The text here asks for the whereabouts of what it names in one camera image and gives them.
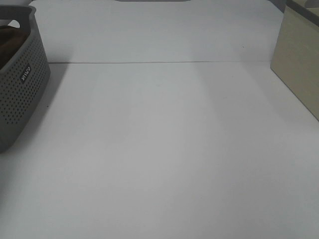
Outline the brown towel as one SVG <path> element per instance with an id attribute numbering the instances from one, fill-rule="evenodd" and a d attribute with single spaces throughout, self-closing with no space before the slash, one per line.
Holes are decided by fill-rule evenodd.
<path id="1" fill-rule="evenodd" d="M 1 25 L 0 26 L 0 68 L 2 69 L 7 62 L 15 55 L 29 36 L 20 28 Z"/>

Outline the grey perforated plastic basket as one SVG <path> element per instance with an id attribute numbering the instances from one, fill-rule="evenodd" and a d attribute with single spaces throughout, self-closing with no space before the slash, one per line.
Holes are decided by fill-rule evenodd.
<path id="1" fill-rule="evenodd" d="M 36 109 L 50 78 L 50 68 L 32 6 L 1 5 L 1 20 L 19 23 L 29 36 L 0 69 L 0 151 L 17 140 Z"/>

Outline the beige fabric storage box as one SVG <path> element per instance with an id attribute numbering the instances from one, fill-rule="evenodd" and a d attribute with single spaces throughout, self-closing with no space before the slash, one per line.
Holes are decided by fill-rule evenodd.
<path id="1" fill-rule="evenodd" d="M 270 68 L 319 117 L 319 2 L 288 0 Z"/>

